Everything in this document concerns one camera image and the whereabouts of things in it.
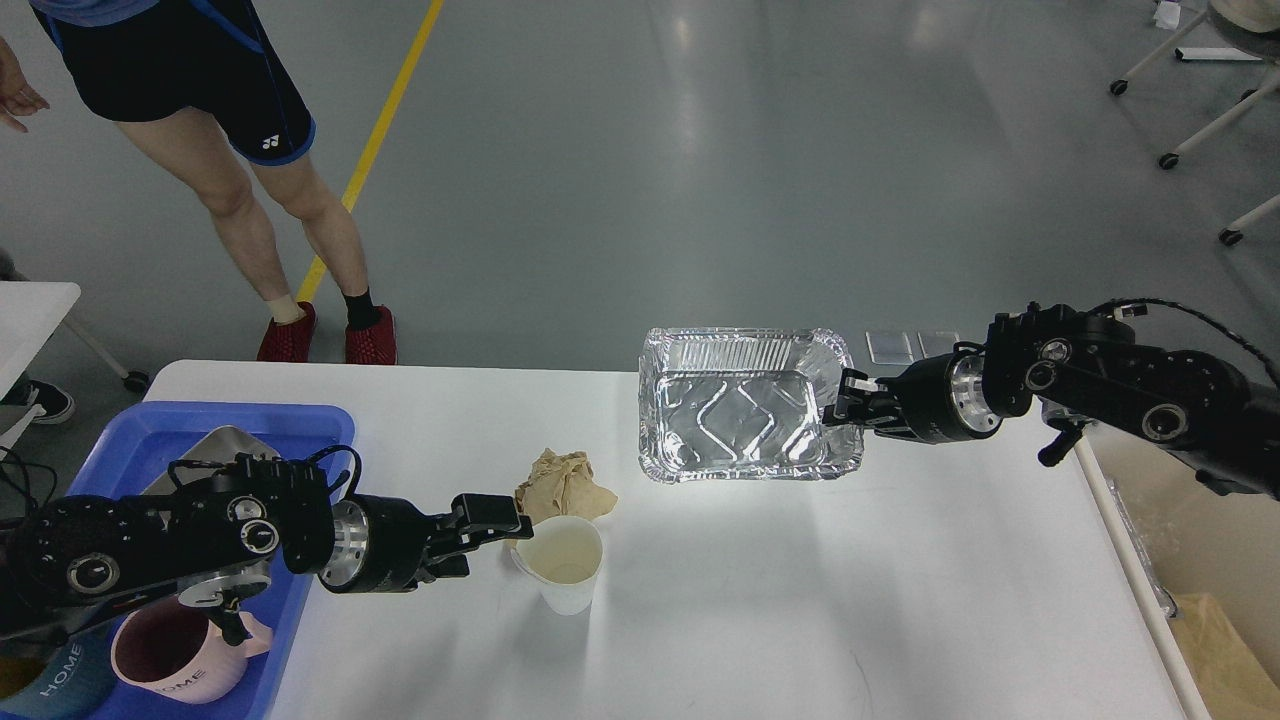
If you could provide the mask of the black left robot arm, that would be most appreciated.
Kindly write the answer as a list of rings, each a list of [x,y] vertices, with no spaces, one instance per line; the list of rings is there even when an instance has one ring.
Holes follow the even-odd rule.
[[[509,496],[458,495],[428,515],[361,495],[357,454],[335,480],[321,469],[339,452],[177,460],[168,495],[68,495],[4,521],[3,652],[41,659],[166,598],[239,644],[241,607],[269,587],[275,559],[334,594],[406,593],[467,577],[467,553],[484,544],[534,536]]]

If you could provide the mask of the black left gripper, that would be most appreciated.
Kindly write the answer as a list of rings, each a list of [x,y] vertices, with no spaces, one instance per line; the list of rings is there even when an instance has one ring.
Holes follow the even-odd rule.
[[[463,493],[449,512],[424,514],[403,498],[352,495],[335,503],[332,515],[333,551],[317,579],[335,594],[404,593],[466,578],[466,553],[534,537],[531,518],[518,511],[512,496]]]

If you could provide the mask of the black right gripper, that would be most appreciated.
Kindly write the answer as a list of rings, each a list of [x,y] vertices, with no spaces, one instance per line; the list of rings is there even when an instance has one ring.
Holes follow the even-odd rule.
[[[988,439],[1002,418],[986,398],[983,370],[975,352],[928,357],[891,378],[845,368],[838,402],[822,409],[820,421],[925,445]],[[892,406],[887,419],[886,406]]]

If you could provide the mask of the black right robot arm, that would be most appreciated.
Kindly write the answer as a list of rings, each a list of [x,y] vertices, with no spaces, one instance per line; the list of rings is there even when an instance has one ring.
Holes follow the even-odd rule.
[[[956,342],[896,377],[846,368],[828,427],[868,428],[924,445],[987,439],[1002,421],[1042,402],[1055,439],[1038,452],[1051,468],[1100,423],[1161,448],[1216,495],[1279,495],[1277,369],[1245,378],[1211,354],[1140,345],[1129,324],[1152,299],[1114,299],[1085,311],[1029,304],[1001,313],[983,342]]]

